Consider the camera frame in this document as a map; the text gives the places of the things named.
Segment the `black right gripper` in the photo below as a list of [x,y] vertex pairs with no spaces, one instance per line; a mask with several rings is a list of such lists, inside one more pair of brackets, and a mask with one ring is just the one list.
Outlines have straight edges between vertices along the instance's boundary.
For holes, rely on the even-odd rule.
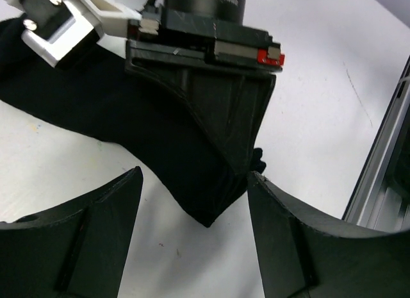
[[233,171],[247,172],[275,87],[271,72],[283,69],[280,43],[243,25],[246,0],[155,2],[128,22],[126,70],[171,93]]

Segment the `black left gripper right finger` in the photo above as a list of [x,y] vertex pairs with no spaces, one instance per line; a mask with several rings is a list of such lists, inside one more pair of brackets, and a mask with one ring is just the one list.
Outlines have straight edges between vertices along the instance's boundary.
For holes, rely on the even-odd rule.
[[266,297],[408,297],[409,232],[385,233],[332,217],[248,176]]

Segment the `black sock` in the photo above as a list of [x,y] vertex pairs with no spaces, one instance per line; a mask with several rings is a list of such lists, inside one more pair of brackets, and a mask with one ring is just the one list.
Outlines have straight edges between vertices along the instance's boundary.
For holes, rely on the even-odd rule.
[[180,207],[205,227],[247,188],[188,111],[164,89],[124,71],[93,46],[60,71],[23,41],[22,17],[1,22],[1,100],[55,126],[121,145],[148,166]]

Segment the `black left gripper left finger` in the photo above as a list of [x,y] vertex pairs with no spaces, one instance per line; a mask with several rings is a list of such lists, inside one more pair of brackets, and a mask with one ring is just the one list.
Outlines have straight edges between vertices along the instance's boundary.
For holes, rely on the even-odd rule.
[[143,185],[135,167],[53,208],[1,223],[2,297],[116,297]]

